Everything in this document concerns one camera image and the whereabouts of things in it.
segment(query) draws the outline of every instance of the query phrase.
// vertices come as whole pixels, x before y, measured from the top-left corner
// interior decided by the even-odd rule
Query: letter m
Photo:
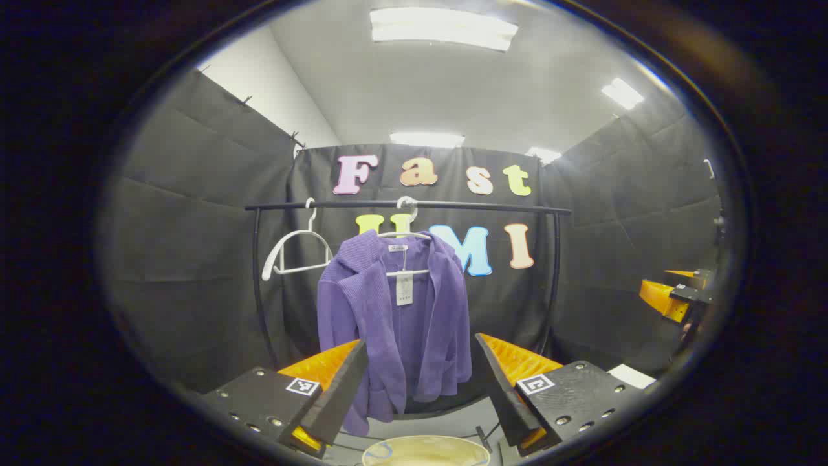
[[[489,230],[482,226],[472,226],[466,231],[462,244],[457,239],[455,231],[448,225],[433,225],[428,231],[455,248],[455,254],[460,259],[460,267],[463,270],[466,270],[466,265],[469,264],[469,259],[471,259],[469,275],[479,276],[492,273],[492,267],[489,265],[489,255],[486,252],[486,236],[489,236]]]

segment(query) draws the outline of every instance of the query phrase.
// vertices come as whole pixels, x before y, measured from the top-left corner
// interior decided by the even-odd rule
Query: bowl
[[[363,466],[486,466],[489,452],[466,439],[409,435],[384,440],[363,453]]]

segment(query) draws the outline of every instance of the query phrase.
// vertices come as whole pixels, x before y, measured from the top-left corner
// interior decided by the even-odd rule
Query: ceiling
[[[378,7],[451,7],[516,23],[506,53],[459,44],[373,43]],[[343,144],[389,143],[395,131],[463,134],[465,147],[564,152],[625,110],[601,87],[652,84],[586,22],[506,0],[320,0],[270,28]]]

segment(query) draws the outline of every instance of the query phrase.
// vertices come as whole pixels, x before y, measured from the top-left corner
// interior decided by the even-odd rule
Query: white paper
[[[648,385],[656,381],[656,379],[636,371],[630,366],[624,364],[609,370],[609,374],[616,379],[627,382],[629,385],[636,388],[644,389]]]
[[[397,306],[414,302],[414,275],[397,276]]]

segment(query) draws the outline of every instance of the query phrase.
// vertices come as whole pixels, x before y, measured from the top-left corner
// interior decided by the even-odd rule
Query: foam letter
[[[526,232],[529,227],[523,223],[510,223],[503,228],[512,240],[512,261],[509,265],[513,269],[528,269],[535,264],[535,260],[529,256],[529,248],[526,244]]]
[[[518,196],[528,196],[532,194],[532,189],[528,186],[523,186],[523,178],[529,178],[529,173],[524,172],[518,165],[512,165],[503,169],[503,174],[509,177],[509,189]]]
[[[489,230],[482,226],[472,226],[466,231],[466,237],[463,244],[457,239],[455,231],[448,225],[433,225],[428,229],[434,235],[437,235],[455,248],[455,254],[460,259],[460,267],[465,270],[466,265],[471,258],[471,265],[469,266],[469,275],[480,276],[492,273],[492,267],[489,265],[489,256],[486,253],[486,236],[489,235]]]
[[[482,168],[482,167],[469,167],[466,170],[466,177],[469,179],[466,184],[469,186],[469,191],[472,191],[474,194],[483,194],[484,196],[488,196],[489,194],[494,191],[494,186],[492,186],[492,182],[489,181],[489,178],[492,175],[489,174],[489,170]]]
[[[400,182],[405,186],[431,185],[437,182],[434,163],[429,158],[418,157],[406,160],[402,165]]]
[[[362,235],[368,230],[376,230],[379,233],[379,226],[383,224],[385,217],[377,214],[365,214],[357,217],[357,225],[359,225],[359,234]]]
[[[411,224],[411,214],[394,214],[391,216],[391,222],[396,227],[397,233],[410,233],[412,224]]]
[[[376,155],[343,155],[339,159],[339,183],[334,186],[334,194],[356,194],[360,183],[368,180],[368,165],[376,167],[379,160]]]

